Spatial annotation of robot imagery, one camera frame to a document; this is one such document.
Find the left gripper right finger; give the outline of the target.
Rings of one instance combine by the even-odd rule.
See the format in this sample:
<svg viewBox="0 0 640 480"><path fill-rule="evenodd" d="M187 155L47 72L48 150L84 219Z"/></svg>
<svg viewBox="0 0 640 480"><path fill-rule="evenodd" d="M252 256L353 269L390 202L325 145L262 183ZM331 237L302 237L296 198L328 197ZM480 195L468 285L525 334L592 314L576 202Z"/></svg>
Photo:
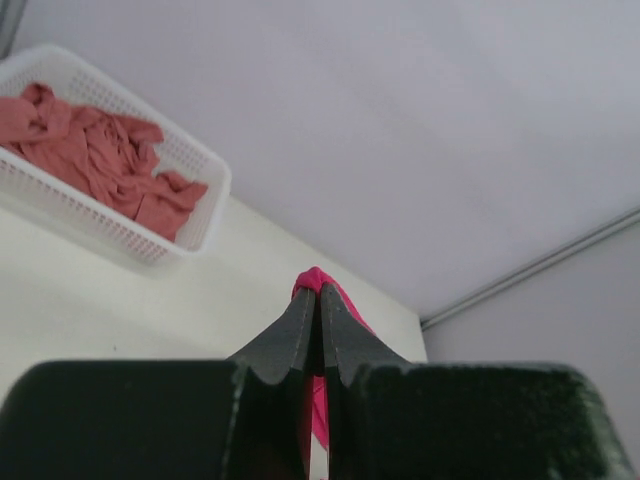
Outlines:
<svg viewBox="0 0 640 480"><path fill-rule="evenodd" d="M593 383L554 363L412 363L320 296L333 479L631 479Z"/></svg>

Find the corner aluminium post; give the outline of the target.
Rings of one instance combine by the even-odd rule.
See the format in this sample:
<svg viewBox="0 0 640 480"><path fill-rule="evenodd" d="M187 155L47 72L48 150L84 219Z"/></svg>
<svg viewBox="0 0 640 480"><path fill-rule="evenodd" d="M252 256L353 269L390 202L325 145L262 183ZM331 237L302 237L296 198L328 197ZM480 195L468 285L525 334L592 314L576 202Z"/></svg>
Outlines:
<svg viewBox="0 0 640 480"><path fill-rule="evenodd" d="M26 0L0 0L0 59L10 54L26 4Z"/></svg>
<svg viewBox="0 0 640 480"><path fill-rule="evenodd" d="M546 252L516 269L498 277L471 293L456 299L441 309L429 315L420 317L421 331L437 325L447 319L461 314L470 308L479 305L498 294L501 294L516 285L540 274L550 268L559 265L575 255L598 245L605 240L633 227L639 223L639 206L623 212L622 214L604 222L603 224L579 235L559 247Z"/></svg>

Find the left corner aluminium post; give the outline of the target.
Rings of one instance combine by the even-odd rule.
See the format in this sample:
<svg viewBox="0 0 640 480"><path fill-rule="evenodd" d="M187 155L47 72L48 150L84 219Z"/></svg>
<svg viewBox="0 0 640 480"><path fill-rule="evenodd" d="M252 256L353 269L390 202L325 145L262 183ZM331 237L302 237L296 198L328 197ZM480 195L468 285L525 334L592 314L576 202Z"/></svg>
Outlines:
<svg viewBox="0 0 640 480"><path fill-rule="evenodd" d="M26 0L0 0L0 59L10 54L26 4Z"/></svg>

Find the white plastic basket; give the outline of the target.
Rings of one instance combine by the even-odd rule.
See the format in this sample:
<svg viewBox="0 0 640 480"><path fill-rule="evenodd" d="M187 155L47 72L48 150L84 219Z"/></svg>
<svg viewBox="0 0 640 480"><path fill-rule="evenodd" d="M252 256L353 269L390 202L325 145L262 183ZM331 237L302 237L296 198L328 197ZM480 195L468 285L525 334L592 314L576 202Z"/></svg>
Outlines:
<svg viewBox="0 0 640 480"><path fill-rule="evenodd" d="M1 64L1 199L148 265L204 250L231 186L215 153L62 48Z"/></svg>

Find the right corner aluminium post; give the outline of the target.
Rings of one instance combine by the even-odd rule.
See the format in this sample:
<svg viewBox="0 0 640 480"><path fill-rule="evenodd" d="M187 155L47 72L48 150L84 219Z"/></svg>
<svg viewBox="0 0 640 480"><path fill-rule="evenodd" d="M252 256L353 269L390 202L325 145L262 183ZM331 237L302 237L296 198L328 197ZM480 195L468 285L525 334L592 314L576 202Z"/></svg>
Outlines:
<svg viewBox="0 0 640 480"><path fill-rule="evenodd" d="M540 274L550 268L559 265L575 255L598 245L605 240L633 227L639 223L639 206L623 212L622 214L604 222L603 224L579 235L559 247L546 252L516 269L498 277L471 293L456 299L441 309L429 315L420 317L421 331L437 325L447 319L461 314L470 308L479 305L498 294L501 294L516 285Z"/></svg>

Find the salmon pink t shirt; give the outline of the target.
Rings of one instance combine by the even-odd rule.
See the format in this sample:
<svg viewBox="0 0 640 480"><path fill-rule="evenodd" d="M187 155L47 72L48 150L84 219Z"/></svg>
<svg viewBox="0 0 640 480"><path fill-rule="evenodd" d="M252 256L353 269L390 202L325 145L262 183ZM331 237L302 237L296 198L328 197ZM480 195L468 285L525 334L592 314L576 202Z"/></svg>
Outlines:
<svg viewBox="0 0 640 480"><path fill-rule="evenodd" d="M130 220L174 241L208 187L157 172L155 123L72 105L40 83L1 99L1 146Z"/></svg>

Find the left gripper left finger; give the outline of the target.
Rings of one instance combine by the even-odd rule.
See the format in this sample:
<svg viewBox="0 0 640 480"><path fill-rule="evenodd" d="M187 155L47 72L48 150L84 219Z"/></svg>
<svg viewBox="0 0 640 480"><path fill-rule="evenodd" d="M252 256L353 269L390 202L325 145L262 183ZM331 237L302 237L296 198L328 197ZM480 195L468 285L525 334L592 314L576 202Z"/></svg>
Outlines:
<svg viewBox="0 0 640 480"><path fill-rule="evenodd" d="M316 296L225 360L37 364L1 408L5 479L305 479Z"/></svg>

